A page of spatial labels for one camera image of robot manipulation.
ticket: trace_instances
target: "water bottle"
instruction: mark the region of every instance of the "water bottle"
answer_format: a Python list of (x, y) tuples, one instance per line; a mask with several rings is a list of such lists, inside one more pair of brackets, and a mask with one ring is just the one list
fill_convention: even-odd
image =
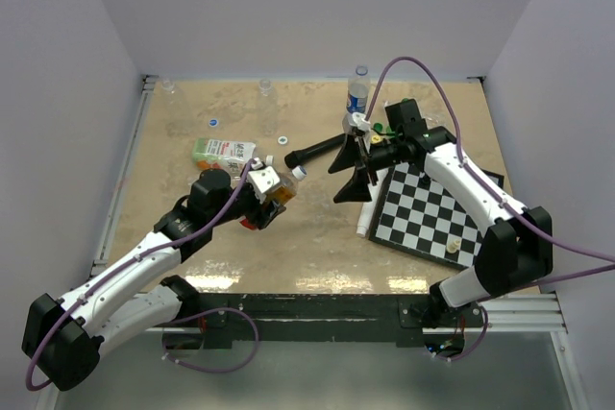
[(278, 92), (269, 79), (258, 83), (257, 117), (260, 131), (271, 136), (278, 130)]
[(162, 79), (162, 100), (167, 111), (166, 131), (169, 136), (192, 135), (195, 120), (184, 92), (170, 79)]
[(348, 100), (346, 110), (352, 112), (365, 112), (367, 97), (369, 96), (370, 80), (367, 66), (359, 65), (355, 75), (348, 79)]

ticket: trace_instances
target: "black handle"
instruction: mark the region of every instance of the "black handle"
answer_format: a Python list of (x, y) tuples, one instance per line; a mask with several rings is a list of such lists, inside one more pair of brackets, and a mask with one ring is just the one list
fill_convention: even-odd
[(318, 144), (314, 144), (305, 149), (293, 151), (286, 155), (284, 163), (288, 168), (295, 168), (298, 165), (304, 165), (306, 162), (312, 160), (315, 157), (322, 156), (323, 154), (338, 148), (344, 142), (345, 134), (339, 134), (333, 138), (329, 138), (325, 141), (321, 141)]

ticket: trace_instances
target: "gray wall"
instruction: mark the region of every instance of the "gray wall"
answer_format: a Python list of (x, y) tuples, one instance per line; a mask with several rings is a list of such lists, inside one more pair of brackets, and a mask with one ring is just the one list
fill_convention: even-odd
[(138, 74), (101, 0), (0, 0), (0, 408), (31, 408), (28, 307), (87, 275)]
[[(137, 66), (158, 74), (347, 76), (421, 57), (484, 75), (528, 0), (103, 0)], [(410, 66), (395, 69), (407, 76)]]
[[(487, 77), (515, 193), (553, 215), (554, 234), (615, 254), (615, 4), (531, 0)], [(556, 252), (555, 272), (595, 265)], [(615, 402), (615, 274), (559, 284), (592, 408)]]

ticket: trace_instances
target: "chessboard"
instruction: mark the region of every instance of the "chessboard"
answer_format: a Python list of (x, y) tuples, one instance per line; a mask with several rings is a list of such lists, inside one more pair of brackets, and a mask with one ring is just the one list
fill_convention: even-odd
[[(499, 187), (504, 176), (484, 171)], [(410, 164), (392, 168), (383, 184), (368, 238), (402, 252), (465, 269), (472, 266), (482, 237), (472, 218), (437, 181), (421, 178)], [(451, 240), (461, 241), (455, 253)]]

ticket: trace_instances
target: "wooden tabletop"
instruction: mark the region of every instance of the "wooden tabletop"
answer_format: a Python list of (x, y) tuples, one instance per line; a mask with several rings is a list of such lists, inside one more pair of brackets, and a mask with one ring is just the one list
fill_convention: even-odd
[[(279, 93), (279, 129), (260, 133), (255, 103), (258, 82), (177, 82), (197, 120), (193, 133), (178, 133), (169, 121), (157, 85), (135, 154), (110, 263), (131, 250), (169, 211), (199, 170), (191, 160), (195, 138), (255, 141), (260, 156), (283, 157), (341, 133), (347, 84), (338, 81), (274, 82)], [(464, 148), (481, 168), (506, 176), (502, 154), (479, 83), (444, 83), (464, 131)], [(383, 102), (415, 98), (424, 115), (452, 123), (432, 84), (386, 82), (373, 122), (386, 125)], [(211, 129), (208, 121), (219, 120)], [(278, 136), (288, 137), (280, 146)], [(201, 291), (269, 293), (425, 293), (455, 270), (377, 245), (357, 236), (361, 204), (335, 205), (332, 197), (352, 171), (328, 175), (335, 153), (306, 165), (307, 178), (288, 210), (262, 231), (239, 223), (214, 229), (213, 240), (171, 274)], [(151, 289), (157, 282), (144, 287)]]

